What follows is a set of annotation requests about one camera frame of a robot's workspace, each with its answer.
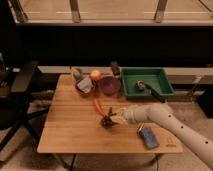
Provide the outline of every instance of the table top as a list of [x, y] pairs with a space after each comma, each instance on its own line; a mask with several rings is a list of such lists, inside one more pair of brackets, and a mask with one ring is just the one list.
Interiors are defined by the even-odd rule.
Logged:
[[159, 147], [148, 150], [137, 135], [138, 125], [115, 125], [104, 128], [101, 116], [93, 105], [99, 99], [103, 110], [117, 110], [131, 104], [148, 102], [126, 101], [122, 93], [105, 96], [96, 90], [89, 97], [82, 97], [74, 86], [70, 74], [60, 75], [57, 88], [47, 115], [37, 151], [39, 153], [180, 153], [181, 142], [169, 131], [154, 123], [151, 127]]

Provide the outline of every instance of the green plastic bin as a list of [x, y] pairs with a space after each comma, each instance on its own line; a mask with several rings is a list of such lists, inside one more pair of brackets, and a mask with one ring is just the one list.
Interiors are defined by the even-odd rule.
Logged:
[[163, 97], [174, 95], [163, 68], [122, 68], [121, 77], [127, 99], [153, 98], [148, 92], [136, 89], [135, 84], [140, 80], [152, 86]]

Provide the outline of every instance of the black chair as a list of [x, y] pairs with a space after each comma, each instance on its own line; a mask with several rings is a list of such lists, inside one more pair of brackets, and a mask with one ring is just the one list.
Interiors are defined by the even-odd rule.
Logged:
[[0, 72], [0, 130], [10, 128], [5, 137], [0, 140], [0, 152], [21, 126], [24, 126], [34, 139], [39, 141], [38, 134], [28, 122], [48, 112], [48, 109], [43, 109], [28, 113], [33, 99], [32, 83], [36, 74], [39, 73], [37, 65], [37, 61], [30, 61], [17, 73], [13, 72], [13, 68]]

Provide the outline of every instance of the carrot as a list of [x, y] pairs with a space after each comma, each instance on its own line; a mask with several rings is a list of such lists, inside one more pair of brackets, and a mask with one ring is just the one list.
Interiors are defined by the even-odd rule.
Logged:
[[93, 100], [93, 103], [94, 103], [96, 109], [98, 110], [98, 112], [99, 112], [102, 116], [106, 116], [105, 112], [103, 111], [103, 109], [102, 109], [102, 107], [101, 107], [101, 104], [100, 104], [99, 100], [95, 98], [95, 99]]

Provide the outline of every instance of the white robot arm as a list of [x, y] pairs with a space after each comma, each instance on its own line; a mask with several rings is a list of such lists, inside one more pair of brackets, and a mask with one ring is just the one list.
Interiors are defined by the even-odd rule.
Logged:
[[150, 120], [171, 131], [213, 169], [213, 142], [180, 122], [167, 104], [130, 106], [124, 109], [123, 117], [129, 124]]

